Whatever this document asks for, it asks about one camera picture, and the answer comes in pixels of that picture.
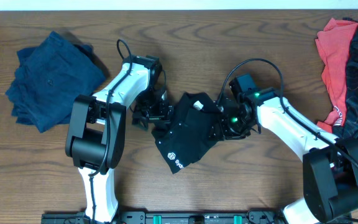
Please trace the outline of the black t-shirt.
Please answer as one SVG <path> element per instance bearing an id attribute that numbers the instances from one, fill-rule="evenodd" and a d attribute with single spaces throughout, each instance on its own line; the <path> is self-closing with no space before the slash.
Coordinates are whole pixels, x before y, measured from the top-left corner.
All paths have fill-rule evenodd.
<path id="1" fill-rule="evenodd" d="M 198 162 L 217 143 L 209 136 L 220 114 L 207 93 L 184 93 L 174 106 L 171 123 L 154 128 L 156 147 L 172 174 Z"/>

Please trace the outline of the red t-shirt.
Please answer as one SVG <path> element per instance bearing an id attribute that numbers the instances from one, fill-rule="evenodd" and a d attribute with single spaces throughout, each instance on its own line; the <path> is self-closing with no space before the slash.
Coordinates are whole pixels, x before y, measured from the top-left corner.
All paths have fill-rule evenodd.
<path id="1" fill-rule="evenodd" d="M 343 126 L 346 120 L 346 63 L 351 40 L 357 29 L 358 22 L 332 18 L 317 33 L 315 39 L 319 56 L 324 63 L 321 78 L 333 105 L 327 118 L 317 122 L 317 125 L 329 133 L 333 132 L 333 127 Z"/>

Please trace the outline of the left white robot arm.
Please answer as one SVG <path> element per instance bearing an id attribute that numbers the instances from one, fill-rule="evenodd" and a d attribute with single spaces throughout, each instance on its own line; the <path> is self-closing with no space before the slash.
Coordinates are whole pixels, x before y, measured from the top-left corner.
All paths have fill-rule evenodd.
<path id="1" fill-rule="evenodd" d="M 70 118 L 65 153 L 78 168 L 86 193 L 83 223 L 111 223 L 118 209 L 114 170 L 121 160 L 126 138 L 126 116 L 134 107 L 132 124 L 147 129 L 170 124 L 173 106 L 165 86 L 156 88 L 163 73 L 159 58 L 128 56 L 119 74 L 91 96 L 76 97 Z"/>

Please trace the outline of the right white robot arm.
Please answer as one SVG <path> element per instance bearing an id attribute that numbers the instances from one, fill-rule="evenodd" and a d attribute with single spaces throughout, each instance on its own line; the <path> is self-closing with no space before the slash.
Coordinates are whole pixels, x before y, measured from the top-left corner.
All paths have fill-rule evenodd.
<path id="1" fill-rule="evenodd" d="M 218 140 L 238 140 L 262 128 L 277 135 L 301 160 L 303 197 L 281 209 L 275 223 L 358 223 L 358 141 L 341 139 L 297 112 L 282 91 L 231 89 L 216 104 L 222 113 Z"/>

